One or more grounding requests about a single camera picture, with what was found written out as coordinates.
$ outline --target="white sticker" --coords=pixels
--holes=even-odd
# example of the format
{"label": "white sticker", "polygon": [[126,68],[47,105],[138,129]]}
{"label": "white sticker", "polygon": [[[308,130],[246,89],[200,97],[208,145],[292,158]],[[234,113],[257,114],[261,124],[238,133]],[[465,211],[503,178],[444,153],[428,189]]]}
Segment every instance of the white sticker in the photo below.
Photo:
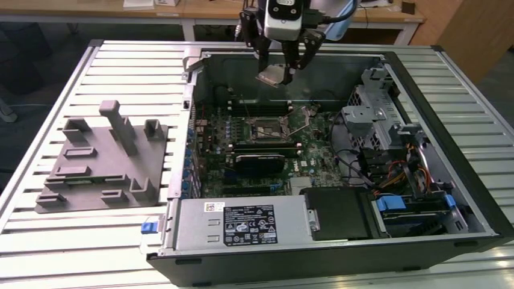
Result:
{"label": "white sticker", "polygon": [[180,14],[178,13],[157,13],[158,16],[170,16],[170,17],[178,17]]}
{"label": "white sticker", "polygon": [[220,203],[205,203],[204,211],[205,212],[224,212],[225,202]]}

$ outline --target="wooden desk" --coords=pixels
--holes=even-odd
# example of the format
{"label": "wooden desk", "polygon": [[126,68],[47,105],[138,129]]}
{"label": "wooden desk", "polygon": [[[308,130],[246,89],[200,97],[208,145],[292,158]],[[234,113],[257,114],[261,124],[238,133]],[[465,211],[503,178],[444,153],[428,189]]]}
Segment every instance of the wooden desk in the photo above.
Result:
{"label": "wooden desk", "polygon": [[[394,5],[401,6],[402,0],[396,0]],[[186,0],[184,17],[202,19],[238,19],[244,7],[240,0]],[[416,15],[390,11],[390,7],[368,8],[370,22],[425,22],[425,16],[417,11]],[[356,22],[366,23],[366,12],[360,9],[354,15]]]}
{"label": "wooden desk", "polygon": [[[186,41],[196,41],[196,25],[237,25],[241,8],[240,0],[182,0],[176,7],[142,11],[125,11],[123,0],[0,0],[0,21],[180,24]],[[408,45],[424,21],[420,13],[369,8],[368,18],[365,10],[357,11],[350,28],[401,30],[396,44]]]}
{"label": "wooden desk", "polygon": [[[401,2],[402,0],[394,0],[394,5],[400,7]],[[237,25],[242,6],[241,0],[186,0],[184,17],[189,26]],[[350,28],[401,30],[396,44],[408,45],[418,25],[427,20],[425,16],[418,11],[416,15],[410,15],[392,11],[390,8],[368,8],[368,11],[360,9],[356,12]]]}
{"label": "wooden desk", "polygon": [[0,14],[97,16],[97,17],[161,17],[159,13],[182,16],[185,0],[178,6],[155,6],[154,10],[126,11],[123,0],[0,0]]}

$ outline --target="black plastic cover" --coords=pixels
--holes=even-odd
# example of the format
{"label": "black plastic cover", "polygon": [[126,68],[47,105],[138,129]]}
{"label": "black plastic cover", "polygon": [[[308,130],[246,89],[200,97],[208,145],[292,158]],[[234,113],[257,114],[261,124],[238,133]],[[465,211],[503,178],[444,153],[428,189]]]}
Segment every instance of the black plastic cover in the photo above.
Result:
{"label": "black plastic cover", "polygon": [[313,232],[316,241],[364,240],[388,237],[378,229],[372,192],[362,187],[305,188],[308,209],[316,210],[320,230]]}

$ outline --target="gray plastic part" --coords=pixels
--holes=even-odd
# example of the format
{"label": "gray plastic part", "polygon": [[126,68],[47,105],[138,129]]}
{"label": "gray plastic part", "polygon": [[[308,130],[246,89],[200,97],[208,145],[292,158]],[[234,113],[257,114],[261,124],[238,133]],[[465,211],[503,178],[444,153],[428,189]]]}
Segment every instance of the gray plastic part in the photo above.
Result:
{"label": "gray plastic part", "polygon": [[95,157],[97,150],[93,147],[73,148],[73,149],[67,149],[63,155],[66,158]]}
{"label": "gray plastic part", "polygon": [[[65,143],[37,200],[38,213],[157,205],[169,127],[155,121],[127,127],[122,128],[123,137],[130,136],[137,155],[127,155],[110,127],[90,128],[81,119],[71,122],[69,128],[79,131],[85,140],[78,141],[73,133],[74,141]],[[150,128],[154,133],[149,138]]]}
{"label": "gray plastic part", "polygon": [[91,127],[85,119],[69,119],[66,122],[63,133],[73,143],[83,143],[86,141],[85,132],[89,131],[91,131]]}
{"label": "gray plastic part", "polygon": [[143,202],[155,197],[157,190],[149,178],[145,180],[143,186],[141,186],[137,179],[133,179],[130,183],[130,192],[137,200]]}
{"label": "gray plastic part", "polygon": [[46,208],[58,208],[65,206],[66,198],[62,194],[51,193],[45,196],[39,196],[38,203],[45,205]]}
{"label": "gray plastic part", "polygon": [[134,143],[134,128],[129,118],[121,116],[121,103],[118,101],[102,101],[101,115],[107,117],[113,126],[113,133],[117,135],[127,155],[138,154],[138,147]]}
{"label": "gray plastic part", "polygon": [[107,190],[102,191],[102,200],[106,204],[119,204],[127,202],[129,198],[123,190]]}

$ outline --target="robotic arm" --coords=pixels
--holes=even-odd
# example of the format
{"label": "robotic arm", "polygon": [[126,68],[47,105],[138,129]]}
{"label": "robotic arm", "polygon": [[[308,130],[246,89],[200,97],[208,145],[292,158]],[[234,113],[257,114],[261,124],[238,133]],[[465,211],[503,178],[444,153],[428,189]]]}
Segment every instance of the robotic arm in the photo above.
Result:
{"label": "robotic arm", "polygon": [[[310,0],[260,0],[260,8],[244,9],[240,13],[241,32],[260,58],[257,78],[261,81],[274,87],[293,81],[297,69],[306,68],[326,39],[325,33],[316,30],[318,25],[350,18],[358,6],[358,0],[352,1],[352,10],[334,18],[312,9]],[[273,40],[282,44],[285,64],[268,64]],[[304,55],[300,54],[300,42],[306,45]]]}

